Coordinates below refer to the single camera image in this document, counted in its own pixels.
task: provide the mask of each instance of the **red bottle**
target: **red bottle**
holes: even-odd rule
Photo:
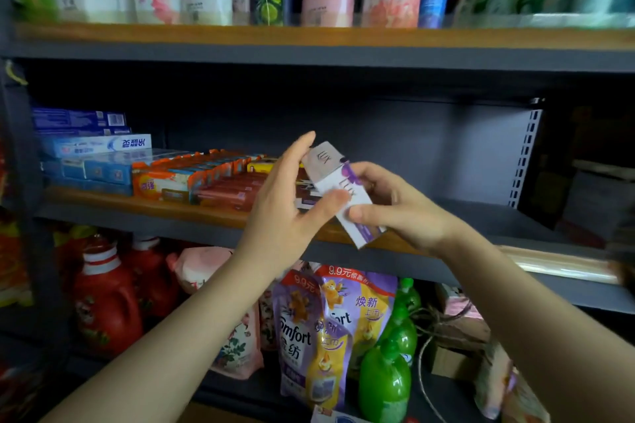
[[[118,355],[143,335],[132,272],[101,235],[91,236],[83,257],[73,291],[79,330],[91,347]]]
[[[135,274],[135,288],[142,315],[165,318],[177,306],[179,283],[168,269],[155,236],[134,235],[132,250],[121,258]]]

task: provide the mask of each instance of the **yellow soap package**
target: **yellow soap package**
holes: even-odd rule
[[[348,377],[359,379],[361,360],[382,335],[393,312],[397,277],[309,263],[320,284],[324,314],[353,336]]]
[[[292,269],[275,286],[273,304],[280,393],[309,408],[342,408],[353,337],[344,325],[324,315],[319,282]]]

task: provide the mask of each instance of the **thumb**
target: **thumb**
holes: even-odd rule
[[[329,222],[350,199],[349,192],[343,189],[329,191],[302,216],[303,232],[310,237],[315,236],[320,228]]]
[[[388,226],[393,229],[399,226],[399,210],[395,206],[381,204],[360,204],[349,209],[351,221],[367,226]]]

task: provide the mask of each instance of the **person's left hand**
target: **person's left hand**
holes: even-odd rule
[[[296,140],[275,163],[260,188],[234,257],[253,261],[272,278],[296,262],[319,231],[349,201],[348,191],[325,194],[301,214],[295,207],[300,161],[315,140],[314,131]]]

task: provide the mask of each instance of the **lime print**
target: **lime print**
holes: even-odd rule
[[[259,22],[269,26],[281,26],[283,23],[283,4],[283,0],[258,0]]]

